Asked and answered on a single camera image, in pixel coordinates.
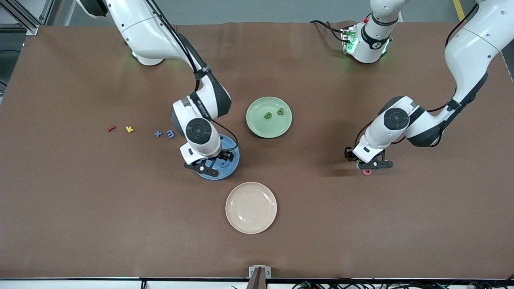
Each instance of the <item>cable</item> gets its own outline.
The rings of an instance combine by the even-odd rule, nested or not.
[[[357,134],[357,137],[355,138],[355,142],[354,142],[354,147],[356,147],[356,146],[357,146],[357,141],[359,140],[359,136],[360,136],[360,134],[361,134],[361,133],[362,133],[362,132],[367,128],[367,127],[369,127],[369,126],[371,125],[371,123],[372,123],[372,122],[373,122],[373,120],[372,120],[372,121],[370,121],[370,123],[366,124],[366,126],[365,126],[365,127],[363,127],[363,128],[360,130],[360,132]]]
[[[339,40],[339,41],[341,41],[341,42],[344,42],[344,43],[350,43],[350,41],[349,41],[349,40],[344,40],[344,39],[342,39],[342,38],[337,37],[337,35],[336,35],[336,32],[341,33],[341,29],[346,29],[346,28],[348,28],[348,27],[350,27],[350,26],[345,26],[345,27],[340,28],[340,29],[335,29],[335,28],[332,28],[332,26],[330,25],[330,22],[328,22],[328,21],[327,21],[326,23],[323,23],[323,22],[321,22],[321,21],[319,21],[319,20],[312,20],[312,21],[311,21],[311,22],[309,22],[309,23],[319,23],[319,24],[323,25],[323,27],[325,27],[326,29],[329,29],[329,30],[332,32],[332,35],[333,35],[337,40]]]
[[[437,145],[441,142],[441,138],[443,136],[443,127],[445,126],[446,121],[443,121],[439,124],[439,138],[437,139],[437,142],[431,146],[428,146],[429,148],[437,147]]]
[[[341,30],[337,30],[336,28],[332,28],[332,27],[330,27],[330,26],[326,25],[325,23],[323,23],[323,22],[321,22],[321,21],[319,21],[319,20],[312,20],[312,21],[311,21],[311,22],[309,22],[309,23],[319,23],[319,24],[323,25],[323,26],[324,26],[325,28],[327,28],[327,29],[332,29],[332,31],[335,31],[335,32],[341,32]]]
[[[395,144],[397,144],[397,143],[402,142],[404,139],[405,139],[405,137],[401,138],[401,140],[399,140],[399,141],[394,141],[394,142],[392,142],[391,144],[392,144],[392,145],[395,145]]]
[[[222,152],[230,152],[230,151],[233,151],[233,150],[237,149],[239,147],[239,141],[237,140],[237,137],[235,136],[235,134],[233,132],[231,132],[228,128],[224,127],[221,123],[215,121],[214,119],[212,120],[212,122],[214,122],[217,125],[219,125],[220,127],[222,127],[224,130],[226,130],[228,133],[230,133],[234,137],[235,147],[230,148],[230,149],[226,149],[226,150],[222,150]]]
[[[427,111],[427,112],[429,112],[429,113],[433,113],[433,112],[436,112],[436,111],[440,111],[440,110],[442,110],[445,106],[446,106],[446,104],[443,104],[443,106],[440,106],[440,107],[438,107],[438,108],[436,108],[436,109],[433,109],[433,110],[429,110],[429,111]]]
[[[376,288],[375,288],[375,286],[374,286],[373,284],[371,284],[371,283],[369,283],[369,282],[367,282],[367,281],[361,280],[361,283],[362,283],[362,285],[363,285],[363,286],[364,286],[364,284],[368,284],[368,285],[370,285],[370,286],[371,286],[371,288],[372,288],[372,289],[376,289]]]
[[[182,42],[178,39],[178,35],[176,34],[175,32],[175,29],[173,29],[173,26],[171,26],[170,22],[168,21],[168,19],[166,18],[166,16],[162,13],[162,11],[160,10],[159,6],[157,5],[157,3],[155,3],[154,0],[145,0],[146,3],[150,6],[150,8],[152,9],[152,11],[154,12],[154,14],[157,15],[157,17],[159,18],[159,20],[166,26],[166,29],[169,31],[169,33],[173,36],[173,38],[175,39],[175,41],[178,43],[178,45],[180,46],[180,48],[182,49],[182,51],[184,52],[184,54],[186,55],[186,57],[188,58],[189,60],[189,63],[191,64],[191,67],[193,68],[193,72],[194,73],[197,73],[198,72],[198,69],[196,69],[196,65],[194,64],[194,61],[193,61],[193,58],[191,57],[191,54],[189,53],[189,51],[184,47],[184,45],[182,44]],[[200,80],[196,80],[196,84],[195,84],[195,89],[194,91],[198,91],[198,88],[200,87]]]
[[[460,25],[462,25],[462,23],[464,23],[464,21],[466,21],[466,19],[467,19],[468,17],[470,17],[470,16],[471,16],[471,14],[473,13],[473,11],[475,11],[475,9],[476,9],[478,6],[479,6],[478,4],[475,4],[475,6],[473,6],[473,8],[471,8],[471,11],[469,11],[469,13],[468,13],[468,14],[467,14],[467,15],[466,15],[466,16],[465,16],[465,17],[464,17],[464,18],[463,18],[463,19],[462,19],[462,20],[457,24],[457,26],[455,26],[455,27],[451,30],[450,34],[448,34],[448,37],[446,38],[445,47],[446,47],[446,46],[448,46],[448,42],[450,42],[450,37],[451,37],[451,35],[455,32],[455,30],[457,30],[457,28],[458,28]]]
[[[342,38],[339,38],[337,37],[336,33],[334,32],[334,29],[332,28],[332,26],[330,26],[330,23],[327,21],[326,24],[328,25],[328,28],[330,29],[330,32],[332,32],[332,35],[339,41],[341,42],[344,42],[344,43],[350,43],[350,40],[344,40]]]
[[[313,283],[315,287],[317,287],[318,289],[326,289],[323,285],[321,285],[320,283]]]

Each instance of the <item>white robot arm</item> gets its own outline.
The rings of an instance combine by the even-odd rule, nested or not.
[[[409,0],[371,0],[371,19],[345,30],[343,49],[356,60],[373,63],[385,53],[400,10]]]
[[[453,97],[436,116],[416,104],[410,97],[395,97],[379,112],[378,117],[355,148],[347,148],[346,157],[357,157],[360,169],[392,166],[378,160],[396,138],[404,135],[417,147],[433,147],[443,131],[475,99],[487,79],[489,63],[514,39],[514,0],[480,1],[476,15],[449,42],[445,60],[456,82]]]
[[[101,0],[77,1],[89,15],[91,11],[85,7],[101,3]],[[228,113],[232,101],[227,90],[216,80],[191,43],[173,29],[153,0],[105,0],[105,6],[141,64],[153,66],[172,58],[185,61],[193,69],[196,88],[173,104],[171,120],[178,133],[187,140],[180,148],[186,168],[215,177],[216,170],[202,167],[199,171],[200,166],[195,163],[216,157],[232,161],[233,155],[230,150],[222,150],[221,138],[210,122]]]

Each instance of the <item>brown table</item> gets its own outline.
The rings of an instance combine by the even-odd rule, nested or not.
[[[390,98],[427,109],[449,100],[453,26],[400,23],[372,65],[314,24],[178,27],[233,99],[219,121],[242,158],[219,182],[183,168],[185,139],[153,135],[173,129],[172,103],[194,87],[186,63],[143,67],[114,27],[41,27],[0,107],[0,277],[238,277],[257,263],[275,277],[507,277],[514,98],[501,57],[438,147],[392,146],[394,168],[370,177],[343,157]],[[270,95],[290,105],[293,124],[260,139],[245,113]],[[248,181],[279,206],[256,235],[224,212]]]

